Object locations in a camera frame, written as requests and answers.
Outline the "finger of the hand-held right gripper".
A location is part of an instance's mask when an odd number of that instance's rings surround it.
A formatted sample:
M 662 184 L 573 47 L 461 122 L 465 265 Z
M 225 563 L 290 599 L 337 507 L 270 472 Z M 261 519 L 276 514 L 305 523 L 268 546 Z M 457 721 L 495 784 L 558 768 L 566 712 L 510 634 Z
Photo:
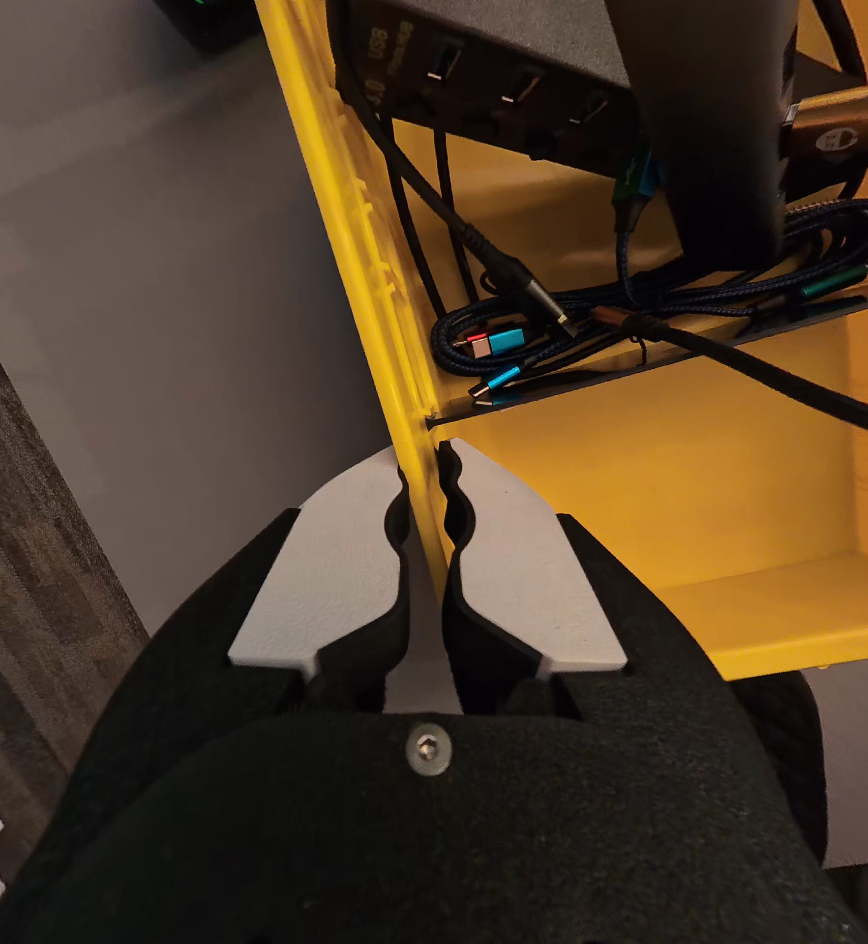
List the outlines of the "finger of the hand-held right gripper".
M 796 3 L 605 6 L 684 255 L 710 269 L 774 263 Z

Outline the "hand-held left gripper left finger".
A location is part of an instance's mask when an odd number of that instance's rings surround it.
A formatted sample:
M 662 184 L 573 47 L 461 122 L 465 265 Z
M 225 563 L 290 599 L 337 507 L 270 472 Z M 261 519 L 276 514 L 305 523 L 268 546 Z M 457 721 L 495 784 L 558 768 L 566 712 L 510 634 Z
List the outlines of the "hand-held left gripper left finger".
M 384 679 L 409 637 L 408 489 L 382 449 L 302 503 L 228 651 L 304 679 Z

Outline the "black usb hub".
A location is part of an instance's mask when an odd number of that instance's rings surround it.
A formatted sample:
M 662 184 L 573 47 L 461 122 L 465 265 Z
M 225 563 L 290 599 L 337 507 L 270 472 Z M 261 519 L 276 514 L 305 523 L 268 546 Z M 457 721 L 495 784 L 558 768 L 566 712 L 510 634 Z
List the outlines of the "black usb hub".
M 600 1 L 326 3 L 336 73 L 372 112 L 615 177 L 644 141 Z

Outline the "black power station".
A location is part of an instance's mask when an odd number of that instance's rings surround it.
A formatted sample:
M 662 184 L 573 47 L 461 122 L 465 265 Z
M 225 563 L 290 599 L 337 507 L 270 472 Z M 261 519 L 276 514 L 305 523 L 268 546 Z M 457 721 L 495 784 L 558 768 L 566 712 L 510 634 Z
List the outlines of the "black power station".
M 154 1 L 196 49 L 218 55 L 263 33 L 254 1 Z

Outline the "yellow plastic bin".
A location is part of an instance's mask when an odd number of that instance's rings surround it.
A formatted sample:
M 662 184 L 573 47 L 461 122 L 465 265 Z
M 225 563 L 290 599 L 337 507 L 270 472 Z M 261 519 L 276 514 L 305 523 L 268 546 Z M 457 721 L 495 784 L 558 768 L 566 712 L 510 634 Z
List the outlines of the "yellow plastic bin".
M 384 160 L 333 87 L 325 3 L 257 3 L 438 590 L 435 453 L 459 437 L 579 520 L 724 678 L 868 658 L 868 433 L 665 345 L 646 370 L 428 427 L 476 379 L 431 361 L 434 313 Z M 614 280 L 611 180 L 456 138 L 450 158 L 460 212 L 547 287 Z M 868 308 L 747 350 L 868 402 Z

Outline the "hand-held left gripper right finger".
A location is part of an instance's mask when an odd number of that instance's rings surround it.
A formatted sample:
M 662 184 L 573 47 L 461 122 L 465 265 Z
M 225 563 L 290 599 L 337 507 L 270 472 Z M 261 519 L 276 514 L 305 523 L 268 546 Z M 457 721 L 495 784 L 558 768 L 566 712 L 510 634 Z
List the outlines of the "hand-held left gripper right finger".
M 442 632 L 467 679 L 623 670 L 625 653 L 553 508 L 460 438 L 441 445 L 453 550 Z

